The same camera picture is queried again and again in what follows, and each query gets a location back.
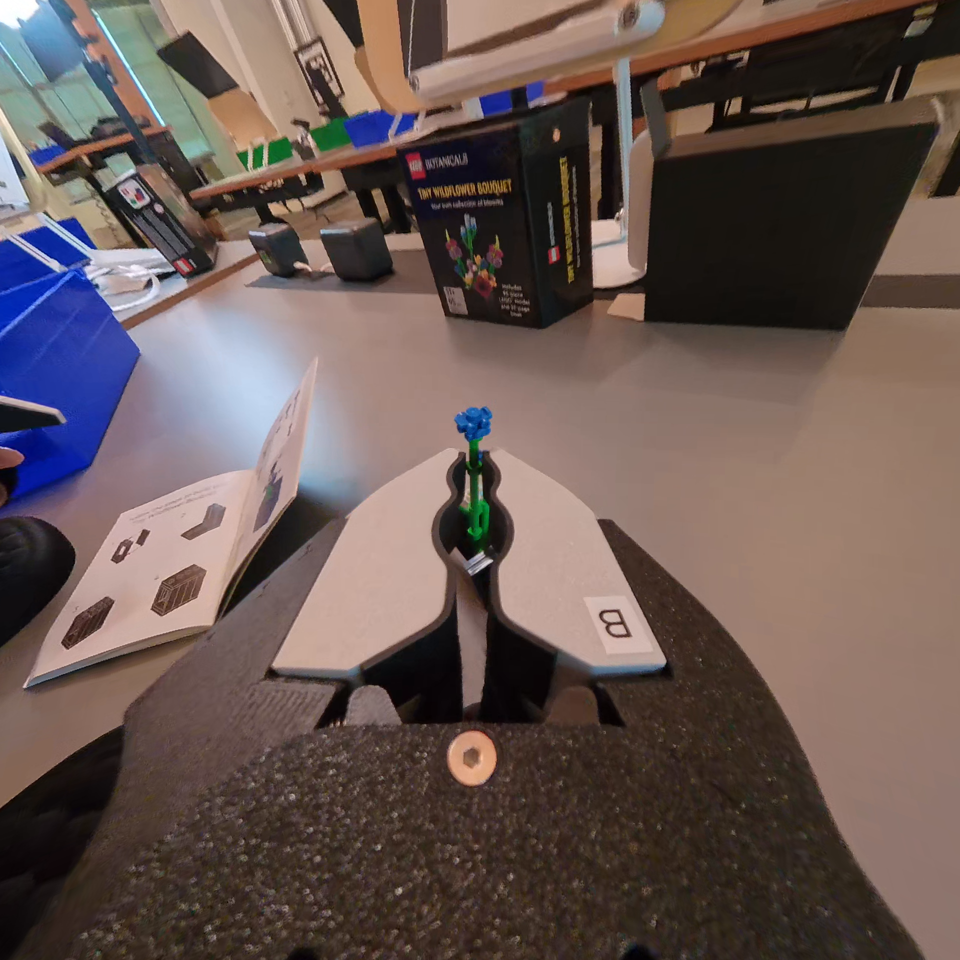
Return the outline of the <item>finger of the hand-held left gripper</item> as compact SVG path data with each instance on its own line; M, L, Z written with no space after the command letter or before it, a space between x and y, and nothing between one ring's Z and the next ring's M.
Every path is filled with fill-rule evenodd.
M66 424L57 408L1 395L1 433L18 433Z

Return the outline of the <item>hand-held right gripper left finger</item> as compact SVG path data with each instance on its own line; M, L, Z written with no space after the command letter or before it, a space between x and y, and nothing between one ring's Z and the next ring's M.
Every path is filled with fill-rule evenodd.
M433 527L450 501L458 457L440 450L348 515L273 659L276 674L358 679L439 619L449 568Z

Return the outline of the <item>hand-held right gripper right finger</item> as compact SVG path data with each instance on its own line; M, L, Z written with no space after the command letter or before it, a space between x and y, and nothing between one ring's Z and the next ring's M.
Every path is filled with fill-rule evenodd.
M579 678L662 671L666 654L594 511L505 449L494 450L494 496L510 522L496 570L506 626Z

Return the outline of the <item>blue lego flower green stem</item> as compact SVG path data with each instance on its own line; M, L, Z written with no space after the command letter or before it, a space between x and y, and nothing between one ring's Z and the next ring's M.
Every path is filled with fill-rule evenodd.
M466 443L464 489L459 506L462 521L459 549L469 577L481 573L492 563L488 554L491 509L485 495L481 449L481 442L491 433L492 415L486 406L470 406L454 417L457 431Z

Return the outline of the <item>open lego instruction booklet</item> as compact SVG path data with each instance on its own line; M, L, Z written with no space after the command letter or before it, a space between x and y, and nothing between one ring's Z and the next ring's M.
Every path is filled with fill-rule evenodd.
M121 513L54 619L24 690L210 629L299 490L318 358L251 469Z

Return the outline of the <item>black lego box colourful print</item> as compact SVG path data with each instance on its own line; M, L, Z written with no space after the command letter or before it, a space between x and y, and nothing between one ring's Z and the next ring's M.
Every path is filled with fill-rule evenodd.
M105 190L105 198L180 276L214 269L215 235L161 164L136 166Z

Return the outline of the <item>black lego flower set box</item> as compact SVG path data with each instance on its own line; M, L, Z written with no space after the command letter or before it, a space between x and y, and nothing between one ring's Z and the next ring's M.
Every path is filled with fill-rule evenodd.
M566 99L397 149L447 317L541 330L594 300L590 120Z

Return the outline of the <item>blue plastic bin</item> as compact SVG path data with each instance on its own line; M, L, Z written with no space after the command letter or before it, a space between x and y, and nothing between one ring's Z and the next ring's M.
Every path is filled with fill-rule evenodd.
M58 409L65 423L2 432L2 446L25 458L15 498L91 465L140 357L87 278L78 248L44 226L26 237L67 270L50 270L12 242L2 242L1 393Z

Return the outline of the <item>small green storage bin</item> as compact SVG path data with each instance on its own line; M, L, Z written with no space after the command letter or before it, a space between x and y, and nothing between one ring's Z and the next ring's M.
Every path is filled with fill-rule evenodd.
M236 152L238 161L247 172L256 172L289 161L293 156L291 141L286 137L270 141L257 139L248 144L246 149Z

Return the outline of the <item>wooden background table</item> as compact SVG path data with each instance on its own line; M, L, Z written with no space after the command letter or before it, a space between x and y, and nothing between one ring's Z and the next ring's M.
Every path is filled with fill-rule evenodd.
M253 171L233 174L213 183L200 186L190 194L193 202L210 200L224 195L233 195L244 189L304 177L307 174L324 174L342 171L354 166L386 161L397 155L397 147L391 143L356 148L344 146L323 151L310 159L286 159Z

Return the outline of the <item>black foam block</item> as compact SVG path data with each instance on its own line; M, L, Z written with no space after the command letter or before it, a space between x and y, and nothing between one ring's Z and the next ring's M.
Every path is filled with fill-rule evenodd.
M942 119L926 96L673 139L653 165L645 321L845 332Z

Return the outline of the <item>small blue storage bin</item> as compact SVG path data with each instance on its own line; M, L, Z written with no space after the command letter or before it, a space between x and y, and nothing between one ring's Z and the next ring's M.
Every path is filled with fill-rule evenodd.
M343 119L342 126L351 146L356 149L375 147L402 137L414 130L419 114L391 114L378 109Z

